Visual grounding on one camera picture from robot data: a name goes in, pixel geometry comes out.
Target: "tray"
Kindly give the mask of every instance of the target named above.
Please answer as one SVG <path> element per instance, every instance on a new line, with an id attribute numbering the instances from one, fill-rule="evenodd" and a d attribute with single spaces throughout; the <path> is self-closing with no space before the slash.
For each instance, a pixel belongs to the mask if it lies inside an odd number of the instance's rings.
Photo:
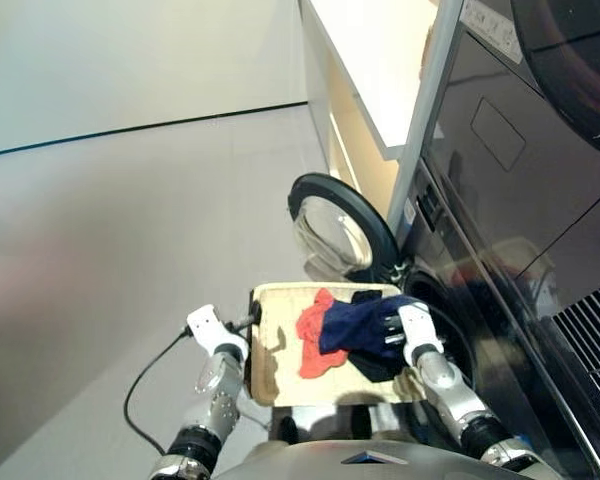
<path id="1" fill-rule="evenodd" d="M 385 297 L 401 293 L 393 285 L 361 283 L 271 283 L 255 288 L 252 301 L 260 302 L 262 317 L 260 324 L 251 328 L 248 383 L 253 399 L 260 405 L 285 407 L 403 403 L 424 398 L 413 369 L 381 383 L 367 380 L 349 361 L 318 378 L 298 375 L 303 341 L 296 335 L 296 321 L 321 288 L 345 302 L 359 290 L 381 290 Z"/>

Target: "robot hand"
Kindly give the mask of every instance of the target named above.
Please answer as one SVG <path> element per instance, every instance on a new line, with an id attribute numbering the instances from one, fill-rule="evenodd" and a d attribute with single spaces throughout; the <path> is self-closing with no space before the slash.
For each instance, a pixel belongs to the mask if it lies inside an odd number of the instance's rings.
<path id="1" fill-rule="evenodd" d="M 218 455 L 240 414 L 236 406 L 242 389 L 242 364 L 249 345 L 230 333 L 220 322 L 213 305 L 205 305 L 187 317 L 198 344 L 209 354 L 198 383 L 198 402 L 207 405 L 202 412 L 193 408 L 167 454 L 155 464 L 149 478 L 207 480 Z"/>

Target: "stacked washer dryer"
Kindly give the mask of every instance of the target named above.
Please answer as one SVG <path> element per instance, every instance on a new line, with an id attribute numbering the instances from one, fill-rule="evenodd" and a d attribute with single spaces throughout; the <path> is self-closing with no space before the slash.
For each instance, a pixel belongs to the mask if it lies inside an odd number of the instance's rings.
<path id="1" fill-rule="evenodd" d="M 299 178 L 310 271 L 455 316 L 508 430 L 565 477 L 600 477 L 600 0 L 465 0 L 391 207 L 394 232 L 342 182 Z"/>

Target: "laundry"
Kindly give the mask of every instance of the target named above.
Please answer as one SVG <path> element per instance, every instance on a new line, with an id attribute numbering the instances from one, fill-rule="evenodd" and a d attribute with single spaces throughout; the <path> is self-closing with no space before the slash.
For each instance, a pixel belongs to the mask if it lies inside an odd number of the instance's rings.
<path id="1" fill-rule="evenodd" d="M 322 333 L 325 312 L 334 303 L 333 296 L 322 288 L 316 294 L 314 304 L 303 310 L 296 323 L 296 333 L 304 340 L 302 346 L 302 365 L 298 372 L 302 378 L 316 378 L 331 367 L 339 367 L 347 360 L 347 352 L 333 349 L 320 353 L 319 342 Z"/>
<path id="2" fill-rule="evenodd" d="M 393 380 L 406 366 L 404 357 L 400 356 L 398 351 L 394 358 L 387 358 L 373 355 L 364 350 L 353 350 L 349 352 L 347 359 L 371 383 Z"/>
<path id="3" fill-rule="evenodd" d="M 416 301 L 406 295 L 371 298 L 359 303 L 334 301 L 325 313 L 320 334 L 320 353 L 360 350 L 387 359 L 402 358 L 402 352 L 385 344 L 385 318 L 398 308 Z"/>

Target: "white wall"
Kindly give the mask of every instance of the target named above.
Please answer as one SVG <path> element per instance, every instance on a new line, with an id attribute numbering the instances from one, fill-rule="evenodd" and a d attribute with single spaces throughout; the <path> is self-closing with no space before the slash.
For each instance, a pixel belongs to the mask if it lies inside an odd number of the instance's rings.
<path id="1" fill-rule="evenodd" d="M 295 0 L 0 0 L 0 150 L 306 100 Z"/>
<path id="2" fill-rule="evenodd" d="M 287 194 L 323 168 L 306 107 L 0 156 L 0 478 L 94 478 L 70 460 L 91 472 L 116 458 L 95 477 L 144 478 L 155 456 L 121 421 L 124 392 L 194 308 L 237 319 L 254 286 L 305 278 Z M 204 358 L 179 350 L 132 408 L 164 444 Z"/>

